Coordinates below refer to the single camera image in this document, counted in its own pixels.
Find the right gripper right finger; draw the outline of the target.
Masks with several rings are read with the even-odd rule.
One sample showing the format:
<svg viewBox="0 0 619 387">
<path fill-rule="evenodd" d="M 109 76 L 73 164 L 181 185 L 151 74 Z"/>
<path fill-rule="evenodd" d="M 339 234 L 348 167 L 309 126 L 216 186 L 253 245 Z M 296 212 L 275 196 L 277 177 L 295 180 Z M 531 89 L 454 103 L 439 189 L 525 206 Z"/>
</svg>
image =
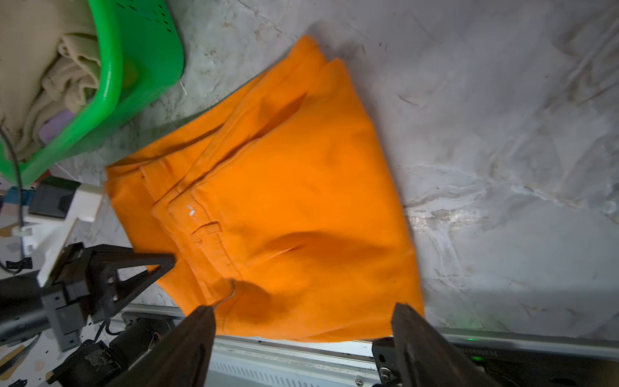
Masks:
<svg viewBox="0 0 619 387">
<path fill-rule="evenodd" d="M 498 385 L 411 306 L 396 304 L 391 325 L 404 386 Z"/>
</svg>

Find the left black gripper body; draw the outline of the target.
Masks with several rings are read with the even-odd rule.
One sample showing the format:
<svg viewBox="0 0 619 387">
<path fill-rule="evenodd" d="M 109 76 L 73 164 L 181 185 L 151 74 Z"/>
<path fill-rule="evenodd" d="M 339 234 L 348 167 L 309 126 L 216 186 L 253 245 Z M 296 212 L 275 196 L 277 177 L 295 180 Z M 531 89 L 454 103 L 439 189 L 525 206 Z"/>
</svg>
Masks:
<svg viewBox="0 0 619 387">
<path fill-rule="evenodd" d="M 62 284 L 39 287 L 37 272 L 1 280 L 1 344 L 13 345 L 52 331 L 58 348 L 82 345 L 88 311 Z"/>
</svg>

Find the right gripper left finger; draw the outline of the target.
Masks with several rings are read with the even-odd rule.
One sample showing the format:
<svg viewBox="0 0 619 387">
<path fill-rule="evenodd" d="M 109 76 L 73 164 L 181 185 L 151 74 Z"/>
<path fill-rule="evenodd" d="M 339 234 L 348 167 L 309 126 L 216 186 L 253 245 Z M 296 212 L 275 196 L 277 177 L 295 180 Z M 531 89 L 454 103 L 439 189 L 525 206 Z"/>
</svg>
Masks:
<svg viewBox="0 0 619 387">
<path fill-rule="evenodd" d="M 203 386 L 216 333 L 214 309 L 200 306 L 111 386 Z"/>
</svg>

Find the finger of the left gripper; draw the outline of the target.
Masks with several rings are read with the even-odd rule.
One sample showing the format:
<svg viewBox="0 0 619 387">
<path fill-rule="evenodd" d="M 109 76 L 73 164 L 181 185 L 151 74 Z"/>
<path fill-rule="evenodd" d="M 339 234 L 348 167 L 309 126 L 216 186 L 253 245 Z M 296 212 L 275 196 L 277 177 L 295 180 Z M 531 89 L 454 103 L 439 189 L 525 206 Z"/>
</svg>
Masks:
<svg viewBox="0 0 619 387">
<path fill-rule="evenodd" d="M 57 262 L 57 283 L 69 303 L 94 322 L 110 319 L 174 268 L 172 253 L 137 253 L 100 244 L 69 245 Z"/>
</svg>

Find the purple pants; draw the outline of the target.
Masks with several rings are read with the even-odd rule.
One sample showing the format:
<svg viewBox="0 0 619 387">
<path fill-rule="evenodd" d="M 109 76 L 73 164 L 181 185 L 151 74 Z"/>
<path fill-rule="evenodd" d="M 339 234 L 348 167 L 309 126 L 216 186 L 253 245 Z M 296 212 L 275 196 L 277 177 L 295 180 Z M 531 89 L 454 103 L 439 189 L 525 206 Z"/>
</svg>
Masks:
<svg viewBox="0 0 619 387">
<path fill-rule="evenodd" d="M 64 110 L 48 119 L 40 128 L 39 137 L 43 144 L 49 144 L 75 119 L 76 114 Z"/>
</svg>

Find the orange pants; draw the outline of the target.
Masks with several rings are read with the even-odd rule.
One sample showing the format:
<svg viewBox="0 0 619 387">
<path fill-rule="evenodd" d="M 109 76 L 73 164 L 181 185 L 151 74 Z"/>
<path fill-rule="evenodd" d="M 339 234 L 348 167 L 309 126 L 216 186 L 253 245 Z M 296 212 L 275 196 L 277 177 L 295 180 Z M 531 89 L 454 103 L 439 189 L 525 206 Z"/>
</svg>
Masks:
<svg viewBox="0 0 619 387">
<path fill-rule="evenodd" d="M 391 334 L 424 310 L 414 242 L 343 61 L 310 37 L 194 121 L 110 165 L 135 251 L 172 253 L 160 287 L 220 335 L 301 342 Z"/>
</svg>

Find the beige pants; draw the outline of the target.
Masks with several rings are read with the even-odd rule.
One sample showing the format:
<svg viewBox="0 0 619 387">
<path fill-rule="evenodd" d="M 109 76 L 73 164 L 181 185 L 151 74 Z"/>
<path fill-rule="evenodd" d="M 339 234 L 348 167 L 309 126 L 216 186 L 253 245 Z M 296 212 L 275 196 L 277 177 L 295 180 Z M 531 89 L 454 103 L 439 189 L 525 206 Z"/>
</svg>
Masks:
<svg viewBox="0 0 619 387">
<path fill-rule="evenodd" d="M 46 145 L 39 131 L 48 119 L 87 106 L 101 68 L 87 1 L 1 3 L 1 128 L 18 161 Z"/>
</svg>

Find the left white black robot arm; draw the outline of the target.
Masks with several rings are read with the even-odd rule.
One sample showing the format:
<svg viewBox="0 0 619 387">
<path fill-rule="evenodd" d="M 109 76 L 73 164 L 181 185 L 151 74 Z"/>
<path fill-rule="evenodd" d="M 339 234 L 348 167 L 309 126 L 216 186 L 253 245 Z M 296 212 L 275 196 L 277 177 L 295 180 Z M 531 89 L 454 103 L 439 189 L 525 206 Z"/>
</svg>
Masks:
<svg viewBox="0 0 619 387">
<path fill-rule="evenodd" d="M 111 319 L 175 265 L 171 253 L 136 253 L 131 248 L 83 243 L 67 246 L 52 273 L 38 282 L 38 272 L 1 281 L 1 344 L 24 347 L 1 362 L 1 374 L 19 366 L 51 330 L 69 357 L 47 380 L 59 386 L 106 386 L 126 372 L 172 330 L 169 318 L 126 319 L 126 329 L 110 343 L 83 340 L 88 323 L 108 332 Z"/>
</svg>

